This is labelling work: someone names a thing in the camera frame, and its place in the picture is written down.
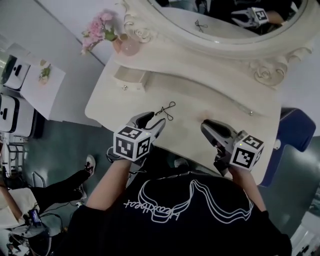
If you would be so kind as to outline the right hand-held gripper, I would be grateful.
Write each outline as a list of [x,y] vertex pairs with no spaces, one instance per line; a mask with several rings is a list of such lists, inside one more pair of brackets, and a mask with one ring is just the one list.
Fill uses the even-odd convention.
[[205,119],[200,130],[217,148],[213,164],[222,176],[226,175],[227,168],[231,166],[251,171],[265,147],[262,140],[246,131],[237,134],[230,125],[218,120]]

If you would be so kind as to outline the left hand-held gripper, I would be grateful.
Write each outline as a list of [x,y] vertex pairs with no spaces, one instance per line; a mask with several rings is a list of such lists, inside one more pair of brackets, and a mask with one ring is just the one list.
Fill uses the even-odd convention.
[[113,134],[113,146],[106,152],[107,159],[111,163],[128,160],[140,169],[152,149],[154,140],[166,125],[166,119],[162,118],[146,129],[154,116],[154,111],[143,112],[133,116],[126,125],[121,125]]

